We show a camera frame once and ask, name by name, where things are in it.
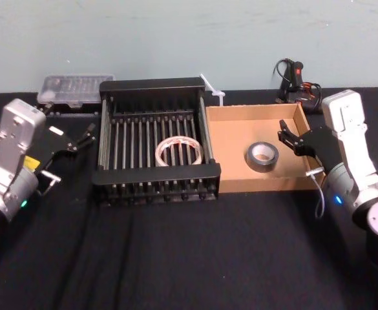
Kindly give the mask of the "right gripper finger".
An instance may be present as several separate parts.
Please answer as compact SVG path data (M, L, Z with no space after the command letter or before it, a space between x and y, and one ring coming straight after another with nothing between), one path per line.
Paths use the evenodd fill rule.
M304 140L300 137L301 142L300 143L283 143L287 147L289 147L296 156L305 156L305 146L304 146Z
M299 136L295 135L290 131L286 122L281 119L279 121L280 130L278 131L278 139L283 143L300 143L301 139Z

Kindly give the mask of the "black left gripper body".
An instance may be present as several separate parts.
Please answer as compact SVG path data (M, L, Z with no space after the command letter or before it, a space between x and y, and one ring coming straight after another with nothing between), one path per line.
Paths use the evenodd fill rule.
M45 129L25 155L25 167L33 173L46 170L62 156L73 156L77 144L56 127Z

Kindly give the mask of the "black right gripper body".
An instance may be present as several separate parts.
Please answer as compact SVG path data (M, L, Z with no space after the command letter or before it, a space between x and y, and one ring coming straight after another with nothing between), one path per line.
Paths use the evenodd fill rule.
M326 175L342 163L337 138L325 126L311 129L299 137L297 155L317 159Z

